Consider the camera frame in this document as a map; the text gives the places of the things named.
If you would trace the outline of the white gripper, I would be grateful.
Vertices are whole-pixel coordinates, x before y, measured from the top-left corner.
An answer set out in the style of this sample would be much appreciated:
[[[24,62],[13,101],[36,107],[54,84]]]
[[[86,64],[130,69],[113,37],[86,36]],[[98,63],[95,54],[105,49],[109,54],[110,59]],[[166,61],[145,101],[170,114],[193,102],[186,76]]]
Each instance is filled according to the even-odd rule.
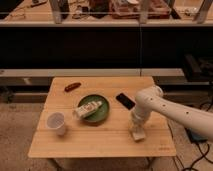
[[[148,120],[147,115],[138,115],[134,111],[131,112],[131,120],[132,120],[132,128],[131,131],[133,133],[141,133],[143,128],[142,126],[146,123]]]

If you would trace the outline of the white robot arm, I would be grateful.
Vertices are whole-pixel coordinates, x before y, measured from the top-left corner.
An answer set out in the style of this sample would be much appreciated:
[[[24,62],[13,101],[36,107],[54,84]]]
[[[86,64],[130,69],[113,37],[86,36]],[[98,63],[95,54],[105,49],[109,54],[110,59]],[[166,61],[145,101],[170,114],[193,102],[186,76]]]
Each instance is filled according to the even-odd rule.
[[[162,89],[156,85],[138,91],[135,101],[136,105],[131,112],[132,127],[130,129],[135,141],[146,137],[143,125],[148,121],[152,111],[213,141],[212,113],[165,100]]]

